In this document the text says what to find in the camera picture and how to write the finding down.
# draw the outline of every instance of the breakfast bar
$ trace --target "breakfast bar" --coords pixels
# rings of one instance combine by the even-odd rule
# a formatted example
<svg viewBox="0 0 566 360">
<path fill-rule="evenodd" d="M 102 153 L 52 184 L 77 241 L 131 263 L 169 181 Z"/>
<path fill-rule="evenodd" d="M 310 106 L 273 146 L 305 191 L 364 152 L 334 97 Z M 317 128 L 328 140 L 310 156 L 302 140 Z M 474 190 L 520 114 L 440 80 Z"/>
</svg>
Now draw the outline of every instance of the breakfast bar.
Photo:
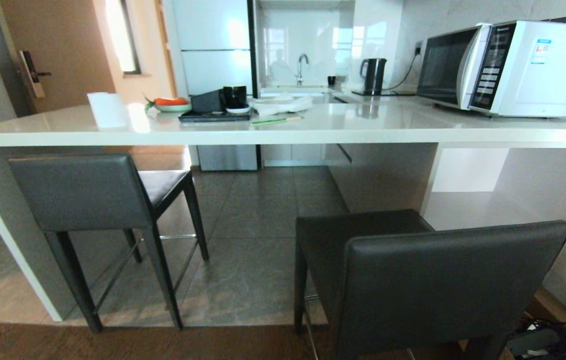
<svg viewBox="0 0 566 360">
<path fill-rule="evenodd" d="M 145 112 L 141 104 L 128 112 L 122 128 L 99 129 L 88 105 L 0 122 L 0 235 L 55 321 L 74 300 L 9 171 L 10 157 L 121 145 L 325 144 L 350 212 L 413 208 L 436 230 L 566 220 L 566 119 L 492 119 L 413 97 L 316 104 L 300 119 L 263 125 L 184 123 L 179 113 Z M 107 241 L 122 233 L 81 237 L 108 254 L 86 272 L 101 272 L 125 251 L 124 241 L 121 248 Z"/>
</svg>

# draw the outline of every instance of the bar stool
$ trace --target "bar stool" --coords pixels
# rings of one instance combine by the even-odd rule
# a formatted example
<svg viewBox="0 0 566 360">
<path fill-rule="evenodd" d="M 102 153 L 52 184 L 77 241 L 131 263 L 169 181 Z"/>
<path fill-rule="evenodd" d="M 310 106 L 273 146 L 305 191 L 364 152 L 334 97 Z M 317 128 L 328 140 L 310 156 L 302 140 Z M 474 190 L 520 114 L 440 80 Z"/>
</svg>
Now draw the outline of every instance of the bar stool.
<svg viewBox="0 0 566 360">
<path fill-rule="evenodd" d="M 183 324 L 175 291 L 196 246 L 209 259 L 196 191 L 190 171 L 137 171 L 127 153 L 36 155 L 8 160 L 11 171 L 89 328 L 102 330 L 98 309 L 130 257 L 141 262 L 132 229 L 140 229 L 149 258 L 176 328 Z M 194 235 L 160 236 L 156 221 L 185 193 Z M 117 230 L 125 232 L 130 251 L 119 265 L 100 301 L 95 305 L 68 231 Z M 194 238 L 178 281 L 172 285 L 161 239 Z"/>
<path fill-rule="evenodd" d="M 465 358 L 495 360 L 565 239 L 566 221 L 434 231 L 414 210 L 298 218 L 294 329 L 305 314 L 312 340 L 306 303 L 319 299 L 336 359 L 469 339 Z M 317 296 L 305 297 L 308 269 Z"/>
</svg>

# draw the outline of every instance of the microwave oven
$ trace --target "microwave oven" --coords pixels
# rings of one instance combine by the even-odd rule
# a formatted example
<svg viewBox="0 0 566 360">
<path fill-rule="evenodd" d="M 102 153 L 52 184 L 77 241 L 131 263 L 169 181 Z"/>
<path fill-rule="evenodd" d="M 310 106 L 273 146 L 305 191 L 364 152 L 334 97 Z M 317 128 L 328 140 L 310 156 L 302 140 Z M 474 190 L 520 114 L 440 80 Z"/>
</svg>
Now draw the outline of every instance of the microwave oven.
<svg viewBox="0 0 566 360">
<path fill-rule="evenodd" d="M 482 24 L 426 46 L 417 96 L 490 116 L 566 117 L 566 23 Z"/>
</svg>

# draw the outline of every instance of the tile floor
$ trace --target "tile floor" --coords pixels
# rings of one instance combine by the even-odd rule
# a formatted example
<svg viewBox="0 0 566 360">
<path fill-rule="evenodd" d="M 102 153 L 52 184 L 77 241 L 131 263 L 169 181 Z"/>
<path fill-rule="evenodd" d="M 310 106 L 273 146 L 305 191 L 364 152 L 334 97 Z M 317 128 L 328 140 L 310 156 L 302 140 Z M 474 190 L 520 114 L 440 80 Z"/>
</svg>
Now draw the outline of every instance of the tile floor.
<svg viewBox="0 0 566 360">
<path fill-rule="evenodd" d="M 152 169 L 150 153 L 131 152 L 140 169 Z M 139 152 L 146 159 L 139 159 Z M 176 155 L 158 159 L 157 168 L 186 166 Z M 196 250 L 178 289 L 185 326 L 291 324 L 296 216 L 347 212 L 329 170 L 196 171 L 194 182 L 210 260 L 203 262 Z M 163 215 L 159 228 L 164 235 L 193 233 L 183 196 Z M 164 241 L 173 279 L 191 244 L 191 240 Z M 128 263 L 100 310 L 105 326 L 172 326 L 143 245 L 141 253 L 143 262 Z M 108 272 L 113 269 L 100 276 L 92 288 L 95 299 L 107 285 Z M 312 309 L 315 322 L 324 321 L 319 307 Z M 78 309 L 61 323 L 52 321 L 0 239 L 2 321 L 85 324 Z"/>
</svg>

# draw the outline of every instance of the plate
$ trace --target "plate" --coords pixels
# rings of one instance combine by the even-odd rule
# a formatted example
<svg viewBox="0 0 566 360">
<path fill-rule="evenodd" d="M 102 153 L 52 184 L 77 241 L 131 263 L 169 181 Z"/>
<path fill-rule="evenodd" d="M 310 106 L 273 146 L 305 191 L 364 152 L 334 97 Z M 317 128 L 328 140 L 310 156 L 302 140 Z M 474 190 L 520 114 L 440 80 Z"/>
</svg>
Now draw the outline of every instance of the plate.
<svg viewBox="0 0 566 360">
<path fill-rule="evenodd" d="M 243 109 L 227 109 L 227 112 L 232 114 L 244 114 L 246 112 L 249 112 L 249 109 L 251 109 L 251 107 L 244 107 Z"/>
<path fill-rule="evenodd" d="M 154 107 L 164 113 L 188 112 L 192 110 L 192 104 L 185 105 L 154 105 Z"/>
</svg>

